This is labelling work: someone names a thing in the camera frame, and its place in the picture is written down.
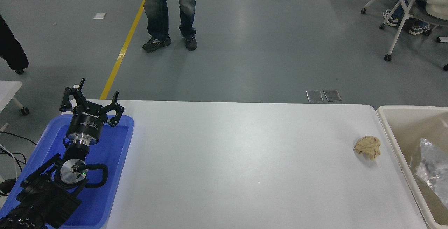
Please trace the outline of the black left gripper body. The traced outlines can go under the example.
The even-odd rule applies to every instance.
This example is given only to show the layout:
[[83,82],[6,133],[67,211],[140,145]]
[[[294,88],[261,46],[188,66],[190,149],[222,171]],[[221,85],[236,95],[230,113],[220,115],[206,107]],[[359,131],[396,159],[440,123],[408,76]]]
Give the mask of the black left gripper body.
[[72,120],[66,132],[66,138],[74,141],[76,136],[89,136],[91,141],[99,141],[104,123],[108,117],[106,113],[98,113],[98,110],[91,107],[91,111],[86,111],[82,105],[73,109]]

